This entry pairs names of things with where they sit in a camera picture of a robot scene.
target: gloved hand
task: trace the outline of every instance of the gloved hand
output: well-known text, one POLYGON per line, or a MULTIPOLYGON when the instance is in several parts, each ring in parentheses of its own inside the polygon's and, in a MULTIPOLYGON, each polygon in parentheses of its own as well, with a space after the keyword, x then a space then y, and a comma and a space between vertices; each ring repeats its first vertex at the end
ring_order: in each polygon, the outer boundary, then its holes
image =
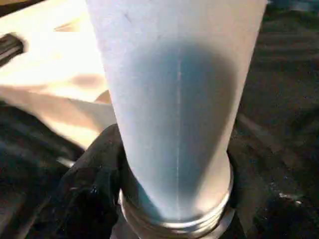
POLYGON ((26 238, 108 239, 125 152, 117 125, 104 130, 63 176, 26 238))

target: black glove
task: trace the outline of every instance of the black glove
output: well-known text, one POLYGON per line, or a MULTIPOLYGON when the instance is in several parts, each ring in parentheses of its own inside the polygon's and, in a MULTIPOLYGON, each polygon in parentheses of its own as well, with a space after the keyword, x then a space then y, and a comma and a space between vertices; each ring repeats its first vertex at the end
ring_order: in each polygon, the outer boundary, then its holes
POLYGON ((64 175, 27 238, 108 239, 125 152, 117 125, 104 130, 64 175))

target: white tube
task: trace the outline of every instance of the white tube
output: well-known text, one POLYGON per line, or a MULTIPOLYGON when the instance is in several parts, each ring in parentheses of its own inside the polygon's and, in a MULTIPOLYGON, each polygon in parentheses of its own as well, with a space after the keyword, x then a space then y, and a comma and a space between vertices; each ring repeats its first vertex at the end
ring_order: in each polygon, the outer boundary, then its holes
POLYGON ((124 198, 152 225, 196 226, 228 199, 226 149, 266 2, 87 0, 131 170, 124 198))

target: black fabric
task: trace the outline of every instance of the black fabric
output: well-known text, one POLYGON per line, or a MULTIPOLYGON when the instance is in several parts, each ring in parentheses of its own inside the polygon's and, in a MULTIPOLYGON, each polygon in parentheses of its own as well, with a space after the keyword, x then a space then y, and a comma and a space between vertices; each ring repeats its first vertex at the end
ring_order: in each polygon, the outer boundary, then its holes
POLYGON ((0 102, 0 239, 24 238, 32 218, 84 152, 36 117, 0 102))

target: cylindrical filter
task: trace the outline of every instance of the cylindrical filter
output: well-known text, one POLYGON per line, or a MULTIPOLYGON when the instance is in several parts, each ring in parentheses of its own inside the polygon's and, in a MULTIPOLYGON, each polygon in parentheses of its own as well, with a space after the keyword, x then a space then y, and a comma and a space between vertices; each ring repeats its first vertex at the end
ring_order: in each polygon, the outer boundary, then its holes
POLYGON ((201 236, 227 203, 226 149, 266 2, 87 0, 128 159, 124 212, 158 237, 201 236))

